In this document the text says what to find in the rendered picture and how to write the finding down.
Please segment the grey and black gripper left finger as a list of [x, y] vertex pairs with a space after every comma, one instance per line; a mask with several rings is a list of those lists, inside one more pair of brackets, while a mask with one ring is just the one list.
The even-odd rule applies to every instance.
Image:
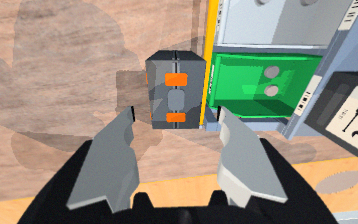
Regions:
[[131, 196], [140, 183], [135, 151], [128, 147], [134, 122], [134, 107], [128, 106], [85, 141], [16, 224], [94, 224], [131, 208]]

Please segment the yellow bar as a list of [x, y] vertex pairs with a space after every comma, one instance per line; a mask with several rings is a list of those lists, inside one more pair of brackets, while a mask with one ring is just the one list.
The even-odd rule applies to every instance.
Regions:
[[213, 49], [215, 26], [216, 26], [216, 19], [217, 19], [218, 3], [219, 3], [219, 0], [209, 0], [208, 20], [207, 20], [205, 49], [204, 49], [204, 59], [207, 61], [207, 64], [206, 64], [206, 72], [205, 72], [200, 124], [203, 124], [203, 119], [204, 119], [204, 111], [205, 111], [205, 104], [206, 104], [206, 96], [207, 96], [212, 49]]

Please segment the white disc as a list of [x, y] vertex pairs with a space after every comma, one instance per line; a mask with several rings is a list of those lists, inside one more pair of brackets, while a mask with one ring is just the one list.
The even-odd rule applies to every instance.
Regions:
[[274, 96], [276, 95], [278, 92], [278, 87], [275, 86], [275, 85], [269, 85], [265, 88], [264, 90], [264, 93], [267, 95], [267, 96]]

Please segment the green bin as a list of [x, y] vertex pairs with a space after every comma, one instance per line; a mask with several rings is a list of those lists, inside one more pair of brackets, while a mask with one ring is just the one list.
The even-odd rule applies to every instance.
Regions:
[[[303, 53], [212, 54], [206, 102], [209, 108], [217, 110], [222, 105], [242, 118], [291, 117], [323, 57]], [[264, 75], [271, 65], [280, 69], [275, 78]], [[269, 85], [278, 87], [276, 95], [264, 93]]]

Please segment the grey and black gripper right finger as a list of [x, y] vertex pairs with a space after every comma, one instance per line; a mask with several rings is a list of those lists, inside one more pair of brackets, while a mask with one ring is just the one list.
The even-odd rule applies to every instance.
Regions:
[[218, 106], [224, 147], [217, 183], [229, 205], [250, 209], [275, 224], [339, 224], [301, 174], [267, 141]]

